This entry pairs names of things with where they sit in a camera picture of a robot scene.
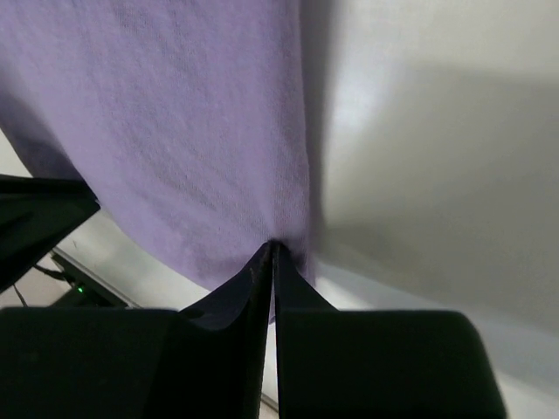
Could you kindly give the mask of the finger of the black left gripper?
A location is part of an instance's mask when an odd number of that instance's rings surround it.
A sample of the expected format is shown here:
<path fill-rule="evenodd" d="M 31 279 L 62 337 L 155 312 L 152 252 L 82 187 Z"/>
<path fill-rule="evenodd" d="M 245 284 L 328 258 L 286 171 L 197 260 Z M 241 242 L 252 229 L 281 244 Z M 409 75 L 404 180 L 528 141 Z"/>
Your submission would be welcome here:
<path fill-rule="evenodd" d="M 1 290 L 100 210 L 82 181 L 1 176 Z"/>

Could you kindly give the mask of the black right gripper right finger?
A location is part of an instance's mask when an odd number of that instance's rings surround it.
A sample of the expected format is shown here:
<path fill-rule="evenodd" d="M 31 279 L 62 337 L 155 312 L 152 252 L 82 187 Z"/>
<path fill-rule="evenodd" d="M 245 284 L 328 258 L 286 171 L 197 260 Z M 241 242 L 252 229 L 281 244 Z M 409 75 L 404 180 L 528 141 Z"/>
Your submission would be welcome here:
<path fill-rule="evenodd" d="M 343 311 L 273 247 L 283 418 L 503 418 L 473 323 L 446 310 Z"/>

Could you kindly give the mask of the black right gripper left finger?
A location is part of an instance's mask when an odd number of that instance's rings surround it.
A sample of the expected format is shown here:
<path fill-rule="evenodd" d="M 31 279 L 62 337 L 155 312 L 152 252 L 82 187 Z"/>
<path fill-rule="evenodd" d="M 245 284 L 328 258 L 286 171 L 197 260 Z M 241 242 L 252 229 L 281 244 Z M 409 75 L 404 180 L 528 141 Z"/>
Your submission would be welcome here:
<path fill-rule="evenodd" d="M 257 417 L 272 253 L 181 311 L 3 309 L 2 417 Z"/>

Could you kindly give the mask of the purple t-shirt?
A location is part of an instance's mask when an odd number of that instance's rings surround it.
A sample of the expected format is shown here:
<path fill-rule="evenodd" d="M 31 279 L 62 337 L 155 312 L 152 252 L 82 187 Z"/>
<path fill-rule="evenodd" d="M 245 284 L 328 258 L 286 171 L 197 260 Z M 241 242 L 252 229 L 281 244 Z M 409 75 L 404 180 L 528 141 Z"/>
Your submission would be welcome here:
<path fill-rule="evenodd" d="M 4 1 L 1 128 L 207 290 L 272 239 L 314 277 L 297 1 Z"/>

